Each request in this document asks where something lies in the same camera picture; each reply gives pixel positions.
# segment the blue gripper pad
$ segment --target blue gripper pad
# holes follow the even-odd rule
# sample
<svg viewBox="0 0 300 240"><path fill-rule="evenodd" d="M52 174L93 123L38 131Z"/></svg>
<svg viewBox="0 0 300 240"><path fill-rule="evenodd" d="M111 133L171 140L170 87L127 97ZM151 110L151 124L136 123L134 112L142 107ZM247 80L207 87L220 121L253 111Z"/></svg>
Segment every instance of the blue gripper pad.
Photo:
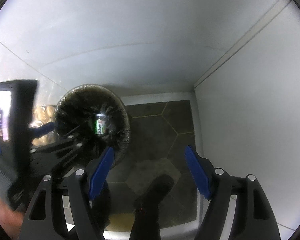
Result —
<svg viewBox="0 0 300 240"><path fill-rule="evenodd" d="M100 194L100 191L105 183L106 177L109 173L111 165L114 161L114 152L111 147L109 147L103 158L100 160L96 171L93 173L90 179L90 188L88 192L88 197L93 200L96 196Z"/></svg>
<svg viewBox="0 0 300 240"><path fill-rule="evenodd" d="M192 174L195 184L197 185L198 191L205 198L210 199L211 191L209 185L209 178L206 175L203 167L201 166L199 160L197 159L194 151L190 146L186 147L185 150L186 163Z"/></svg>

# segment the dark tile floor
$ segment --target dark tile floor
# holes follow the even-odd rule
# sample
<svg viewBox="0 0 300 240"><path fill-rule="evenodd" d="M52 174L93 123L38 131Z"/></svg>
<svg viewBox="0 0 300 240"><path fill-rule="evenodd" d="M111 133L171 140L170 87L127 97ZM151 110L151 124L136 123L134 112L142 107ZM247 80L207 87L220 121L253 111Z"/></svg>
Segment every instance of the dark tile floor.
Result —
<svg viewBox="0 0 300 240"><path fill-rule="evenodd" d="M160 227L196 220L197 189L184 159L185 147L195 147L190 102L133 105L127 110L131 116L130 149L107 177L113 217L133 213L137 196L157 176L168 174L175 185L159 206ZM112 230L121 231L118 227Z"/></svg>

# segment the phone screen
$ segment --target phone screen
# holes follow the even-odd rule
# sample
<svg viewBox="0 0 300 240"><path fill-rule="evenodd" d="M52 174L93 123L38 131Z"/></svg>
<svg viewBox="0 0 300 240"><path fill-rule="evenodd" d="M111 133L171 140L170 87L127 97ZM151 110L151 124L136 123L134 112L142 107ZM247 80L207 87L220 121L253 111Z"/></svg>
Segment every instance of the phone screen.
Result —
<svg viewBox="0 0 300 240"><path fill-rule="evenodd" d="M11 107L11 92L0 91L0 137L9 140L9 115Z"/></svg>

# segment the black trash bag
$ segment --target black trash bag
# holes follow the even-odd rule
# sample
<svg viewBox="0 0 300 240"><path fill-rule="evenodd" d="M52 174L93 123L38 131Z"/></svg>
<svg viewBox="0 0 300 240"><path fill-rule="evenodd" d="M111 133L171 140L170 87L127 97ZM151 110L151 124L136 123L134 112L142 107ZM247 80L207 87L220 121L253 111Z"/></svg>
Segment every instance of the black trash bag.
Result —
<svg viewBox="0 0 300 240"><path fill-rule="evenodd" d="M104 136L97 136L94 132L96 114L105 114L108 118L107 134ZM104 87L87 84L66 93L55 108L54 122L59 136L64 136L79 126L76 132L88 141L88 149L85 151L95 151L97 157L106 146L111 146L114 149L112 167L116 166L127 152L130 142L127 110L121 99ZM87 152L86 158L91 157L91 152Z"/></svg>

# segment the wall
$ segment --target wall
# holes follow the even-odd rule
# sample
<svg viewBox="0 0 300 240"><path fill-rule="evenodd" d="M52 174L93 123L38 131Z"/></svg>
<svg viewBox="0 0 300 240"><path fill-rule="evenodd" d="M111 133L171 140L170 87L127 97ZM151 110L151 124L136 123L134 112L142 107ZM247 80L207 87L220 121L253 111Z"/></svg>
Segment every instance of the wall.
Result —
<svg viewBox="0 0 300 240"><path fill-rule="evenodd" d="M300 11L290 2L195 89L214 166L260 181L277 222L300 224ZM293 233L281 227L284 239Z"/></svg>
<svg viewBox="0 0 300 240"><path fill-rule="evenodd" d="M277 1L8 0L0 43L16 62L9 73L0 54L0 81L36 71L60 91L83 83L120 96L191 91Z"/></svg>

